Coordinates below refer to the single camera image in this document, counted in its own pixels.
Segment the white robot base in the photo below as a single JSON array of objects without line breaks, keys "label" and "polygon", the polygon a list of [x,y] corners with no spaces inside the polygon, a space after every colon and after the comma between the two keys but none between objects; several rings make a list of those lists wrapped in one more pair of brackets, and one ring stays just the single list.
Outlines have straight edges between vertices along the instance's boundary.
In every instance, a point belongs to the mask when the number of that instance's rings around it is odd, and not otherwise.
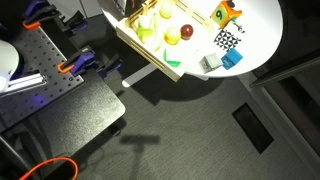
[{"label": "white robot base", "polygon": [[10,78],[19,65],[19,54],[10,43],[0,40],[0,92],[9,85]]}]

